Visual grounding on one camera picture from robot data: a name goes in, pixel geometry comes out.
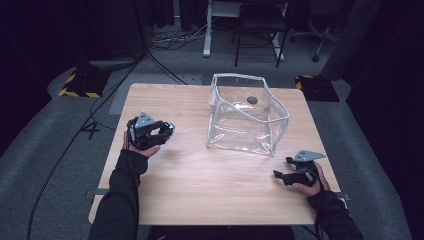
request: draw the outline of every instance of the transparent plastic bag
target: transparent plastic bag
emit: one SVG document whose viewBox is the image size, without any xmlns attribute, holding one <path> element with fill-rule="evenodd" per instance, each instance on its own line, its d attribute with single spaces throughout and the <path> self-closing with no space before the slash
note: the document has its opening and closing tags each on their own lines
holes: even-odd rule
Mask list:
<svg viewBox="0 0 424 240">
<path fill-rule="evenodd" d="M 286 107 L 262 77 L 214 74 L 208 148 L 274 156 L 289 122 Z"/>
</svg>

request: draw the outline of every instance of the black sleeve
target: black sleeve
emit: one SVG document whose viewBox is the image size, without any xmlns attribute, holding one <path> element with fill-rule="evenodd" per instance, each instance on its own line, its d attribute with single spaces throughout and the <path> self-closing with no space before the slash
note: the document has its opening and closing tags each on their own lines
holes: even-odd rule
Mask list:
<svg viewBox="0 0 424 240">
<path fill-rule="evenodd" d="M 88 239 L 136 239 L 138 186 L 148 158 L 121 150 L 109 180 L 109 192 L 100 201 Z"/>
<path fill-rule="evenodd" d="M 309 197 L 308 202 L 317 210 L 318 224 L 330 239 L 363 239 L 344 202 L 334 192 L 318 193 Z"/>
</svg>

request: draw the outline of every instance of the tabletop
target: tabletop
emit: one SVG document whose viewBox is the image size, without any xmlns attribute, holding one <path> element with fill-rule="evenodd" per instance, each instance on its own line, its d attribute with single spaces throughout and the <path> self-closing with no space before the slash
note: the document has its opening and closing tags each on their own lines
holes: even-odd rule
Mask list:
<svg viewBox="0 0 424 240">
<path fill-rule="evenodd" d="M 143 225 L 303 225 L 313 224 L 315 211 L 306 196 L 276 179 L 273 170 L 291 173 L 286 157 L 301 149 L 325 153 L 315 123 L 297 89 L 271 89 L 290 113 L 286 133 L 274 157 L 206 148 L 210 86 L 133 84 L 125 102 L 99 189 L 109 188 L 128 120 L 142 111 L 169 121 L 176 130 L 149 159 L 139 187 Z M 317 160 L 330 188 L 339 192 L 328 158 Z M 102 195 L 89 215 L 93 222 Z"/>
</svg>

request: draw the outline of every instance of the office chair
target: office chair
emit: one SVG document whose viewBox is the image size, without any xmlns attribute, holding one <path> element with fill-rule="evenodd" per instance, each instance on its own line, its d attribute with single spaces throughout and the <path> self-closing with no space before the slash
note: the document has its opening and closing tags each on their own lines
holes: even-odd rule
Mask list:
<svg viewBox="0 0 424 240">
<path fill-rule="evenodd" d="M 238 57 L 240 48 L 263 48 L 264 46 L 241 46 L 241 36 L 244 33 L 249 34 L 267 34 L 268 35 L 268 44 L 272 44 L 272 41 L 276 39 L 279 32 L 283 32 L 283 40 L 280 44 L 280 51 L 277 57 L 276 67 L 280 65 L 280 59 L 284 48 L 284 43 L 286 41 L 287 32 L 290 28 L 285 24 L 282 4 L 286 3 L 287 0 L 246 0 L 240 6 L 239 18 L 237 21 L 237 26 L 233 34 L 231 42 L 234 42 L 235 35 L 237 34 L 237 52 L 236 52 L 236 61 L 234 66 L 237 67 Z"/>
<path fill-rule="evenodd" d="M 312 61 L 318 62 L 319 53 L 325 40 L 337 42 L 337 37 L 332 33 L 336 30 L 342 30 L 350 13 L 352 0 L 308 0 L 308 19 L 307 24 L 310 31 L 296 32 L 290 38 L 290 42 L 294 43 L 296 37 L 315 36 L 320 42 L 312 57 Z"/>
</svg>

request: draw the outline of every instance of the white desk leg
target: white desk leg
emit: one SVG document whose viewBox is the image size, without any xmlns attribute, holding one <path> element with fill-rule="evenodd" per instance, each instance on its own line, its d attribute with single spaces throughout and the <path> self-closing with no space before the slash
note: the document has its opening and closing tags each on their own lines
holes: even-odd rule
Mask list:
<svg viewBox="0 0 424 240">
<path fill-rule="evenodd" d="M 278 36 L 280 35 L 280 33 L 277 33 L 277 35 L 274 37 L 274 39 L 272 40 L 272 46 L 274 47 L 274 51 L 275 51 L 275 56 L 278 58 L 278 54 L 280 54 L 280 43 L 278 42 Z M 284 54 L 281 53 L 281 58 L 280 58 L 280 62 L 284 61 Z"/>
<path fill-rule="evenodd" d="M 205 46 L 203 47 L 203 57 L 211 56 L 211 43 L 212 43 L 212 0 L 209 0 Z"/>
</svg>

